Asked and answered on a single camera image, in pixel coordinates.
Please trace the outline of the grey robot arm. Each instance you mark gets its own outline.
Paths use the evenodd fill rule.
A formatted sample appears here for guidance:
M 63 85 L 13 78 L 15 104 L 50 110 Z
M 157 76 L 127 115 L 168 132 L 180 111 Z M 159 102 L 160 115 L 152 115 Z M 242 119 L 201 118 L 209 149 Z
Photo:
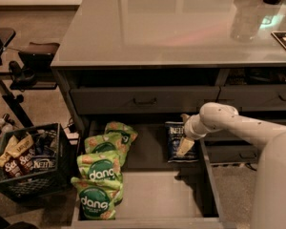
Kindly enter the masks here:
M 258 149 L 250 229 L 286 229 L 286 125 L 243 116 L 215 102 L 181 118 L 188 139 L 225 130 Z

